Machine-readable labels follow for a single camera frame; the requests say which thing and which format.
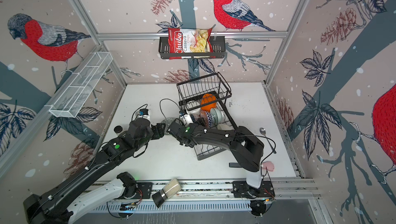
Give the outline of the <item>cream ceramic bowl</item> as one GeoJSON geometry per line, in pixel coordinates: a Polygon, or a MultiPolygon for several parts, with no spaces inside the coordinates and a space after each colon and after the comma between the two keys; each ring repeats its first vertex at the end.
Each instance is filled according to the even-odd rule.
{"type": "Polygon", "coordinates": [[[234,128],[232,126],[229,126],[225,123],[220,123],[217,125],[218,130],[224,130],[224,131],[228,131],[228,130],[233,130],[234,128]]]}

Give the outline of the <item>light green ceramic bowl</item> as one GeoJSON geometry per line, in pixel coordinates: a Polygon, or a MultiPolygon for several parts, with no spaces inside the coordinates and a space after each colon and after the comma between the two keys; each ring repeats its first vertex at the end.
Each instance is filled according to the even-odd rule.
{"type": "Polygon", "coordinates": [[[218,125],[220,123],[222,123],[225,120],[225,114],[222,110],[218,109],[218,108],[212,108],[210,110],[210,114],[212,115],[213,119],[214,119],[214,124],[218,125]]]}

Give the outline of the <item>orange plastic bowl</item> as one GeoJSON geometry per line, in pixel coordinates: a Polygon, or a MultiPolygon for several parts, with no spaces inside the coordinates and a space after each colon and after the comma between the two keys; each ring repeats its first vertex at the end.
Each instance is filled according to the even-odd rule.
{"type": "Polygon", "coordinates": [[[210,112],[210,110],[212,108],[216,108],[217,107],[217,98],[216,96],[212,95],[212,94],[205,94],[201,100],[201,109],[203,111],[208,111],[210,112]]]}

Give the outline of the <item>white ceramic bowl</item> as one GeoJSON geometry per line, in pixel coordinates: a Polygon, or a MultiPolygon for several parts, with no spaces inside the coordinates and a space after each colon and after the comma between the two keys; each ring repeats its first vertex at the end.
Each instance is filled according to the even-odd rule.
{"type": "Polygon", "coordinates": [[[189,115],[199,115],[201,113],[201,108],[198,107],[196,109],[192,109],[192,110],[186,110],[187,114],[189,115]]]}

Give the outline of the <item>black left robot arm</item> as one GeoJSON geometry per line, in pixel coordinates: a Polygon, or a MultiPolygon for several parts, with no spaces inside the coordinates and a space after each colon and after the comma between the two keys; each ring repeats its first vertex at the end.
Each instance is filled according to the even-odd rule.
{"type": "Polygon", "coordinates": [[[163,138],[166,125],[151,125],[145,118],[131,121],[127,131],[105,143],[87,166],[41,196],[32,194],[23,202],[29,224],[66,223],[72,216],[67,208],[88,187],[107,172],[133,157],[149,141],[163,138]]]}

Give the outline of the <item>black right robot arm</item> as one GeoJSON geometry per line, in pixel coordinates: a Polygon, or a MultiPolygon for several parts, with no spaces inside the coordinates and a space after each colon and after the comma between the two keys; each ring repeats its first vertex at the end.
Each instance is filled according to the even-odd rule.
{"type": "Polygon", "coordinates": [[[183,126],[173,121],[167,132],[186,147],[211,145],[231,151],[239,166],[249,172],[246,178],[247,185],[255,189],[261,187],[264,144],[246,127],[218,130],[197,123],[183,126]]]}

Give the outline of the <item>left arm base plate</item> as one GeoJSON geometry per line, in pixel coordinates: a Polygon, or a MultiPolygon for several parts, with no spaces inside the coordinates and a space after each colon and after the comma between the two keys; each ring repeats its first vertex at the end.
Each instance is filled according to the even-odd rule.
{"type": "Polygon", "coordinates": [[[115,200],[134,199],[145,200],[150,199],[153,189],[151,182],[137,182],[134,186],[127,186],[123,188],[122,195],[115,200]]]}

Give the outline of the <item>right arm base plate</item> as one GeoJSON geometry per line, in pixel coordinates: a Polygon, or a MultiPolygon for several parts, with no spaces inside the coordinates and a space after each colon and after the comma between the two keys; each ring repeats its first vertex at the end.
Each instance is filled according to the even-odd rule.
{"type": "Polygon", "coordinates": [[[274,187],[271,181],[262,181],[259,188],[249,186],[246,181],[234,181],[232,182],[232,194],[235,198],[247,199],[273,199],[275,197],[274,187]]]}

